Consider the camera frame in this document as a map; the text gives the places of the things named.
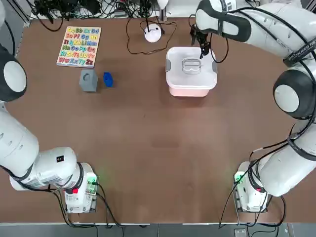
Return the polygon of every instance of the lamp base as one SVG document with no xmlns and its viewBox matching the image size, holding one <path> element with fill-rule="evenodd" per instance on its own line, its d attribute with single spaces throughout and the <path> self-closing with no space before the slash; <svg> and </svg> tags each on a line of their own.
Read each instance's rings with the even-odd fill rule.
<svg viewBox="0 0 316 237">
<path fill-rule="evenodd" d="M 149 25 L 149 32 L 148 27 L 145 28 L 145 39 L 150 42 L 154 43 L 159 41 L 161 38 L 161 28 L 157 24 L 150 24 Z"/>
</svg>

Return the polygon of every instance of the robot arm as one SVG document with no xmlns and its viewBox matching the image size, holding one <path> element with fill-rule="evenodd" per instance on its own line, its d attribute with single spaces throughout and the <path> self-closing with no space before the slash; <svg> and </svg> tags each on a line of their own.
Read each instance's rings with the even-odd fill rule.
<svg viewBox="0 0 316 237">
<path fill-rule="evenodd" d="M 206 40 L 209 33 L 251 44 L 281 57 L 289 68 L 275 82 L 275 102 L 293 118 L 309 118 L 312 122 L 316 101 L 316 15 L 282 3 L 269 3 L 258 8 L 241 8 L 243 6 L 240 0 L 202 0 L 199 3 L 191 35 L 200 43 L 201 58 L 211 48 Z M 282 19 L 294 29 L 285 25 Z M 306 124 L 306 120 L 296 123 L 292 134 L 297 134 Z M 315 137 L 316 126 L 311 123 L 295 143 L 288 139 L 287 146 L 257 163 L 252 168 L 255 175 L 252 172 L 245 175 L 237 185 L 243 211 L 259 212 L 262 207 L 264 210 L 266 193 L 281 196 L 314 170 Z M 242 163 L 236 175 L 244 174 L 249 167 L 249 162 Z"/>
<path fill-rule="evenodd" d="M 4 8 L 0 1 L 0 27 Z M 36 191 L 54 185 L 65 191 L 69 213 L 95 209 L 97 177 L 87 163 L 77 162 L 69 147 L 39 152 L 37 138 L 5 109 L 5 102 L 18 99 L 27 89 L 20 63 L 0 45 L 0 167 L 10 175 L 16 190 Z"/>
</svg>

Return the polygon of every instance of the brown table surface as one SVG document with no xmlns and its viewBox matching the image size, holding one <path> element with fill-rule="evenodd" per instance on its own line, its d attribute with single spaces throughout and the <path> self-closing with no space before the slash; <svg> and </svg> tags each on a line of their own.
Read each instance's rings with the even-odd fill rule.
<svg viewBox="0 0 316 237">
<path fill-rule="evenodd" d="M 177 30 L 168 48 L 189 46 L 188 20 L 174 21 Z M 18 53 L 28 90 L 7 108 L 37 136 L 41 151 L 69 146 L 78 161 L 93 166 L 119 222 L 218 223 L 239 164 L 252 150 L 284 139 L 293 124 L 272 95 L 285 66 L 267 52 L 229 41 L 229 56 L 218 66 L 218 84 L 209 95 L 174 98 L 165 80 L 166 51 L 129 54 L 126 22 L 65 21 L 53 33 L 33 21 Z M 149 44 L 139 22 L 133 19 L 128 29 L 132 51 L 165 46 L 173 26 Z M 81 68 L 56 66 L 67 26 L 102 27 L 94 69 L 100 81 L 104 71 L 111 72 L 114 88 L 100 83 L 99 93 L 85 93 L 79 87 Z M 214 37 L 212 43 L 217 58 L 224 56 L 225 40 Z M 63 222 L 53 195 L 17 192 L 7 174 L 1 171 L 0 178 L 1 222 Z M 315 178 L 313 172 L 285 195 L 286 222 L 316 222 Z M 74 220 L 105 222 L 100 201 L 97 208 Z M 274 198 L 259 221 L 278 222 L 282 209 Z M 241 220 L 253 222 L 254 214 Z M 232 199 L 223 221 L 237 221 Z"/>
</svg>

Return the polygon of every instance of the pink container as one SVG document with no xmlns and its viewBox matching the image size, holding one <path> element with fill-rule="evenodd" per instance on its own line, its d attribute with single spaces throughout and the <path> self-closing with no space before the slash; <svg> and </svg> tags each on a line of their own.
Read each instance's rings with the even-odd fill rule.
<svg viewBox="0 0 316 237">
<path fill-rule="evenodd" d="M 199 47 L 173 47 L 167 52 L 166 79 L 173 96 L 204 97 L 217 83 L 217 65 L 210 53 L 199 59 Z"/>
</svg>

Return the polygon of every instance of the gray block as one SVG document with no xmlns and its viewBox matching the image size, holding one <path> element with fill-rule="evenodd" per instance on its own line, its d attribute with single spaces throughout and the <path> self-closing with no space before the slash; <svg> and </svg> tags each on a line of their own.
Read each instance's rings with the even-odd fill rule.
<svg viewBox="0 0 316 237">
<path fill-rule="evenodd" d="M 83 69 L 81 71 L 79 85 L 83 91 L 96 92 L 98 77 L 93 69 Z"/>
</svg>

